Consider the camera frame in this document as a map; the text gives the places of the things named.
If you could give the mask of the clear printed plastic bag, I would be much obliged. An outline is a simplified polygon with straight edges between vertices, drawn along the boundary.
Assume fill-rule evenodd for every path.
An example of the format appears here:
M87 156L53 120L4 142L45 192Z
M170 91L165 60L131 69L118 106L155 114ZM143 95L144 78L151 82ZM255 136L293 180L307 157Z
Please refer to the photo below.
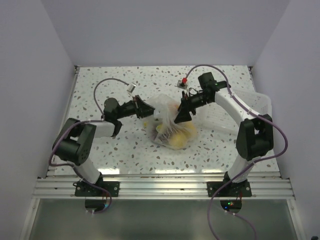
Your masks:
M146 103L155 108L153 115L143 120L143 127L152 142L172 149L169 146L168 140L173 135L184 134L187 137L187 144L197 137L198 132L196 136L188 137L180 126L180 123L174 123L180 105L178 101L168 95L159 94L147 99Z

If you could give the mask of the yellow fake pear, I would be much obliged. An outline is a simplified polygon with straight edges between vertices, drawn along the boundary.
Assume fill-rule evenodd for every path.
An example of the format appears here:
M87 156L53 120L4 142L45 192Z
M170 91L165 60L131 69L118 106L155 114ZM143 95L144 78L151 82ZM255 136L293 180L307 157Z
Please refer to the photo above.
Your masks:
M168 144L172 149L182 149L188 142L188 138L184 134L175 134L169 140Z

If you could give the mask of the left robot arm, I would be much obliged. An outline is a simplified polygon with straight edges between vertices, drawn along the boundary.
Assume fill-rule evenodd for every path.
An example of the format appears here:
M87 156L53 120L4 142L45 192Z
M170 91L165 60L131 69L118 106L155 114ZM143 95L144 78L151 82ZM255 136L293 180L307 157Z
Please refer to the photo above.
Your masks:
M100 181L102 174L89 159L94 139L117 136L123 126L120 122L122 118L135 115L142 119L152 116L154 111L153 106L136 95L122 105L115 98L106 99L101 119L80 121L68 118L53 143L49 165L71 167L87 184L87 192L95 197L101 195L104 190L104 184Z

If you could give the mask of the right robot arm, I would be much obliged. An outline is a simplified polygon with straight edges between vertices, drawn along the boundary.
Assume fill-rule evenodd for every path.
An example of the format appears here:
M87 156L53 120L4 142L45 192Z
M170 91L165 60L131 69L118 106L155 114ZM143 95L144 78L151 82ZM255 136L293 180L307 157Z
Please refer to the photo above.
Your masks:
M227 181L223 183L223 192L227 196L235 196L240 190L240 183L248 178L254 161L261 159L274 147L273 126L270 115L261 115L250 110L241 99L233 99L236 94L231 91L226 81L216 81L210 72L198 77L201 91L189 96L182 93L176 124L188 122L196 109L207 104L216 103L233 118L238 126L235 142L237 157L227 171Z

